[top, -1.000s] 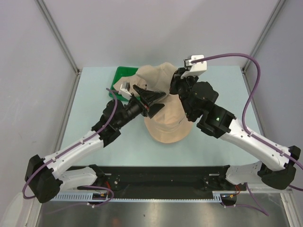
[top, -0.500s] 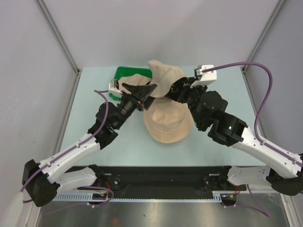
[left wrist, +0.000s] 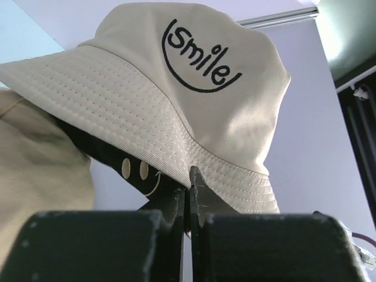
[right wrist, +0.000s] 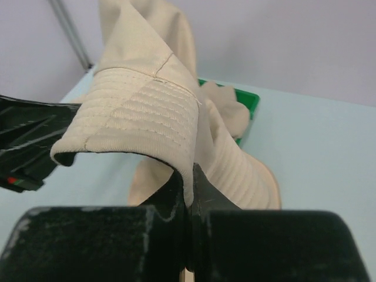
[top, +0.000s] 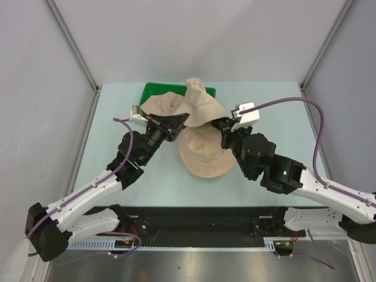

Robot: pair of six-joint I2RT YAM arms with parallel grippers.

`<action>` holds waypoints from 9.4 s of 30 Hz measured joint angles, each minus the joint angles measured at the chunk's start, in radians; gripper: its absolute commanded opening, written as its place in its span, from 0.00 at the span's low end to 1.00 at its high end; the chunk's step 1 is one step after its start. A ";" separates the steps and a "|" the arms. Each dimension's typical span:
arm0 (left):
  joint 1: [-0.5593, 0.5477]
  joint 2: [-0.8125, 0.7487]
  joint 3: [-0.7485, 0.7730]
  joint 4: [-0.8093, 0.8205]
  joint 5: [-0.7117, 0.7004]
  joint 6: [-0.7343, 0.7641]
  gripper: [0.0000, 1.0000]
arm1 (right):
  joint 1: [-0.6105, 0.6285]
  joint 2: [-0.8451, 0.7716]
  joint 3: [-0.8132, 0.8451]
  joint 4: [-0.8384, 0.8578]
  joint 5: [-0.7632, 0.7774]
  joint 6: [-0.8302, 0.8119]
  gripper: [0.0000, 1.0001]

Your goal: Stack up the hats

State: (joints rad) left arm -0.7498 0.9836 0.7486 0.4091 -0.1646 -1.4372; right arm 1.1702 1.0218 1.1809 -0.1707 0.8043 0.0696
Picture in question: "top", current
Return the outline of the beige bucket hat pink lining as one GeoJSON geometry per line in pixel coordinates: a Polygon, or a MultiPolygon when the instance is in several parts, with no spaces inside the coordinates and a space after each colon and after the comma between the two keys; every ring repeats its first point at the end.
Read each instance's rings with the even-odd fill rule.
{"type": "Polygon", "coordinates": [[[178,150],[187,170],[204,179],[224,175],[236,165],[232,151],[221,147],[221,132],[208,123],[185,128],[178,150]]]}

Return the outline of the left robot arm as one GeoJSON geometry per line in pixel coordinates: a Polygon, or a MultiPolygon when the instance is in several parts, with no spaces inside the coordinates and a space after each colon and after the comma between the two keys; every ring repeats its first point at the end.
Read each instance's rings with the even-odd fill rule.
{"type": "Polygon", "coordinates": [[[146,131],[129,129],[122,137],[116,157],[106,169],[81,189],[47,206],[35,203],[28,209],[26,239],[34,252],[49,262],[59,257],[70,244],[101,234],[125,234],[130,227],[127,214],[120,207],[86,215],[106,197],[131,186],[143,173],[143,167],[164,142],[174,142],[188,119],[188,113],[171,116],[149,114],[143,118],[146,131]]]}

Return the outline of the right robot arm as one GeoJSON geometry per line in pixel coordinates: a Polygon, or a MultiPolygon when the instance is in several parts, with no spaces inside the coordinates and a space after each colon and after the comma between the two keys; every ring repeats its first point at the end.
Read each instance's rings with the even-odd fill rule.
{"type": "Polygon", "coordinates": [[[375,244],[375,193],[322,179],[302,163],[276,154],[276,144],[261,133],[253,133],[251,126],[234,130],[235,123],[227,117],[210,122],[221,133],[221,147],[231,150],[246,179],[259,180],[270,192],[304,197],[327,208],[322,216],[310,210],[310,219],[286,208],[284,215],[271,221],[276,235],[313,227],[342,230],[352,240],[375,244]]]}

